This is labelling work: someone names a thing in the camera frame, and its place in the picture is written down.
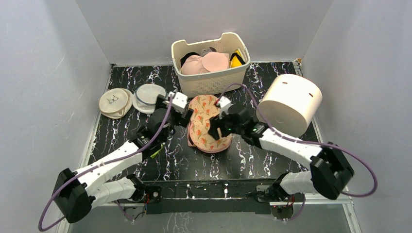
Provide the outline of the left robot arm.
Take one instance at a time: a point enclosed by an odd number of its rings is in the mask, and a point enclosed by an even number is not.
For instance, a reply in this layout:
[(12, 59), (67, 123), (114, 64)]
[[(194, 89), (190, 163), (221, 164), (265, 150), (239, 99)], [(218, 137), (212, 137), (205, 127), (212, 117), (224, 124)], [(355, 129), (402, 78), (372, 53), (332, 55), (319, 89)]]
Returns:
[(192, 109), (179, 112), (161, 107), (150, 115), (145, 125), (124, 144), (94, 163), (71, 171), (62, 170), (57, 177), (52, 201), (68, 223), (83, 219), (100, 205), (120, 199), (140, 202), (149, 195), (147, 187), (135, 175), (120, 180), (112, 178), (123, 170), (155, 157), (172, 136), (175, 126), (187, 127)]

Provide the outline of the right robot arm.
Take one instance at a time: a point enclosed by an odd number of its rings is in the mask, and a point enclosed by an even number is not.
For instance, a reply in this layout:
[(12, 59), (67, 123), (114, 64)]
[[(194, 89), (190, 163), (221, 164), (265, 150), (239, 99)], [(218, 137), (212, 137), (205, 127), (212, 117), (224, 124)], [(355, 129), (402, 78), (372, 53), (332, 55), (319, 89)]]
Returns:
[(303, 172), (283, 173), (268, 187), (257, 187), (256, 198), (260, 202), (286, 201), (296, 193), (317, 193), (335, 200), (354, 175), (348, 160), (333, 145), (304, 144), (298, 138), (288, 140), (248, 110), (231, 106), (228, 113), (213, 116), (209, 122), (208, 134), (216, 140), (238, 134), (251, 146), (276, 152), (307, 168)]

